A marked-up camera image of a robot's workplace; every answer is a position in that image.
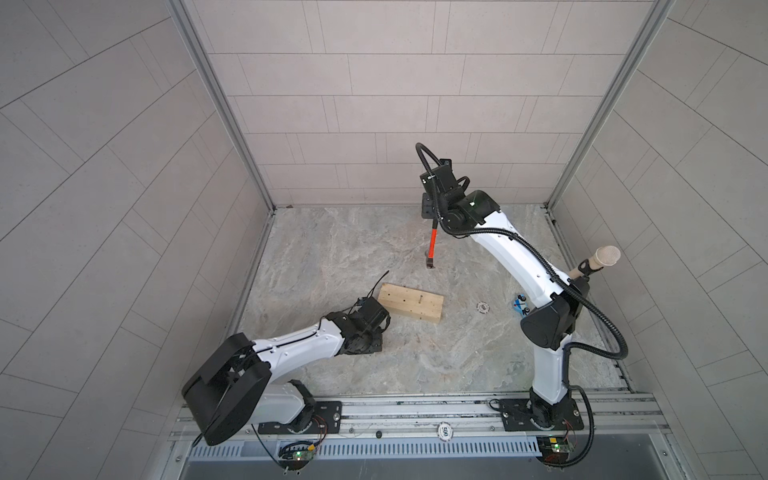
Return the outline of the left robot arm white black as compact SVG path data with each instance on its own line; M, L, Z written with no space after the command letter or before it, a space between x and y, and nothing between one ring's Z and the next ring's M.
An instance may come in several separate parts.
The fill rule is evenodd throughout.
M216 446L252 424L277 424L302 433L314 424L317 401L287 375L339 355L369 355L383 349L391 315L375 298L331 312L317 324L283 336L251 340L228 337L182 387L199 437Z

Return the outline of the red black claw hammer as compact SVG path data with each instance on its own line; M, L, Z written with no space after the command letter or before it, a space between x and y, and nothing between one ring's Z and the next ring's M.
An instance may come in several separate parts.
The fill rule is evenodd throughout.
M434 255L435 255L435 244L436 239L438 235L438 228L439 228L439 222L437 218L432 219L432 226L431 226L431 235L430 235L430 242L428 249L426 251L426 267L428 269L434 268Z

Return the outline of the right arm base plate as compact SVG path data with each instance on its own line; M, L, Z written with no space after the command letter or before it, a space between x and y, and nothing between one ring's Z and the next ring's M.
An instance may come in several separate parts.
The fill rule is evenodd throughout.
M499 399L496 408L507 432L584 429L584 417L576 401L568 394L556 404L549 404L535 393L530 398Z

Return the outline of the pale wooden block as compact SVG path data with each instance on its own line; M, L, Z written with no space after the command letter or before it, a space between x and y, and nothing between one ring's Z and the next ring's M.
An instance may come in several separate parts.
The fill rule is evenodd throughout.
M378 293L378 302L391 314L439 323L442 319L444 297L442 295L384 283Z

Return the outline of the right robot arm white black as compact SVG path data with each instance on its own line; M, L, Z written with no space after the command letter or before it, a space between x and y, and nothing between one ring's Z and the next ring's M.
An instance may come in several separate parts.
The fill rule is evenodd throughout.
M485 192L466 192L468 181L455 178L451 162L421 163L420 176L434 215L454 237L469 236L512 275L523 288L530 311L520 322L533 345L534 379L521 411L540 430L563 426L571 413L566 347L571 343L578 303L558 284L562 271L543 258L512 226L501 207Z

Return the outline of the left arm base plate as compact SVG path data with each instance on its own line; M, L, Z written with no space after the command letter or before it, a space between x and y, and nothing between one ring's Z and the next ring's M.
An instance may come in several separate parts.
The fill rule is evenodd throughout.
M316 401L304 407L288 424L260 423L257 430L260 435L337 434L340 431L342 408L341 401Z

